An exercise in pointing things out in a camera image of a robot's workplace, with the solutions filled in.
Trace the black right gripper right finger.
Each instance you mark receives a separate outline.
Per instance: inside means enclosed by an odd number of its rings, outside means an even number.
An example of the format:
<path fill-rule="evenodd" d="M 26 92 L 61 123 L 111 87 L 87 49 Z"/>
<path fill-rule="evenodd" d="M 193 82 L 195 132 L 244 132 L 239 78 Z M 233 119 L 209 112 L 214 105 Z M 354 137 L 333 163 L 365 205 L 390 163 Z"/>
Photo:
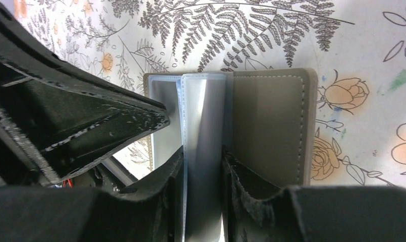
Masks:
<path fill-rule="evenodd" d="M 222 148 L 222 215 L 226 241 L 289 241 L 290 196 Z"/>

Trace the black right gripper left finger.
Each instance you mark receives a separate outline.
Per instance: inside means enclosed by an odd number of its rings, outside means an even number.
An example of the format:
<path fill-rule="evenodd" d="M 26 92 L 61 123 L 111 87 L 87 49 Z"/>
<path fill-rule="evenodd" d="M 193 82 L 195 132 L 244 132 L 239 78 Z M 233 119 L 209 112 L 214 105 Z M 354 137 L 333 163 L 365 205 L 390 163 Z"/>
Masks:
<path fill-rule="evenodd" d="M 114 194 L 99 241 L 181 241 L 184 152 Z"/>

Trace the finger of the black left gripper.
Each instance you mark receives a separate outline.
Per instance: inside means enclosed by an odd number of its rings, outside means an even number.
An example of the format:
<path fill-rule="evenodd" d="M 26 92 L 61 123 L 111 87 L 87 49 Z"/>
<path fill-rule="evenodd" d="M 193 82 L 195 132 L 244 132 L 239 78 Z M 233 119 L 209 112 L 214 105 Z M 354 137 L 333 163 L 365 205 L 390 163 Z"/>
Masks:
<path fill-rule="evenodd" d="M 0 2 L 0 141 L 7 170 L 77 176 L 166 126 L 165 106 L 59 58 Z"/>

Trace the silver metal card holder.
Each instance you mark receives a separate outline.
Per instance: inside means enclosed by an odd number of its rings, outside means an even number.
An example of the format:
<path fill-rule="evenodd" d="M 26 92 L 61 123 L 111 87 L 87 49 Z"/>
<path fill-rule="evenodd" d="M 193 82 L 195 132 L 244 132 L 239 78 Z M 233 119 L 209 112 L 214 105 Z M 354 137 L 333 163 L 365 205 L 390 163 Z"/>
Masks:
<path fill-rule="evenodd" d="M 313 69 L 146 74 L 170 125 L 151 135 L 153 163 L 182 147 L 182 241 L 219 241 L 222 148 L 281 190 L 310 183 L 318 77 Z"/>

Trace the floral patterned table mat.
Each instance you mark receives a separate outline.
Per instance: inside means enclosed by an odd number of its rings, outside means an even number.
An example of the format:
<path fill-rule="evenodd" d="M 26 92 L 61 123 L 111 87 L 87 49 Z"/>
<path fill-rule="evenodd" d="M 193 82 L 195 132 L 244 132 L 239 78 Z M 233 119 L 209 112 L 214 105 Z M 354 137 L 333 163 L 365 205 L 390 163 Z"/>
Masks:
<path fill-rule="evenodd" d="M 7 1 L 61 59 L 146 73 L 312 68 L 313 185 L 406 188 L 406 1 Z"/>

